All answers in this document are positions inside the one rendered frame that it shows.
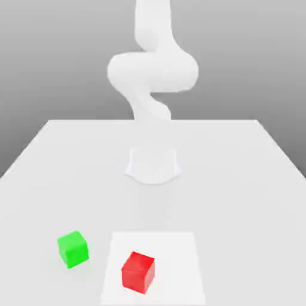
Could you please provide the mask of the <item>small green cube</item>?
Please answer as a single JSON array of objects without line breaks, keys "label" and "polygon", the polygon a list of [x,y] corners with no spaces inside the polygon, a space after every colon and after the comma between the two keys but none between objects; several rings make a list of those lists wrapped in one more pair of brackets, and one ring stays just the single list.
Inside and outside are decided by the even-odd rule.
[{"label": "small green cube", "polygon": [[74,231],[57,239],[59,254],[68,269],[89,259],[88,244],[79,231]]}]

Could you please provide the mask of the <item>small red cube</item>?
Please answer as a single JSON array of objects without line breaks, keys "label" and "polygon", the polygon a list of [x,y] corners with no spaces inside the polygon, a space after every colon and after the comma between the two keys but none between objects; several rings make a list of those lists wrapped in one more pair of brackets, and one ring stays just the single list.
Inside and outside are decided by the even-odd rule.
[{"label": "small red cube", "polygon": [[147,293],[155,277],[155,259],[132,252],[121,268],[122,284],[136,292]]}]

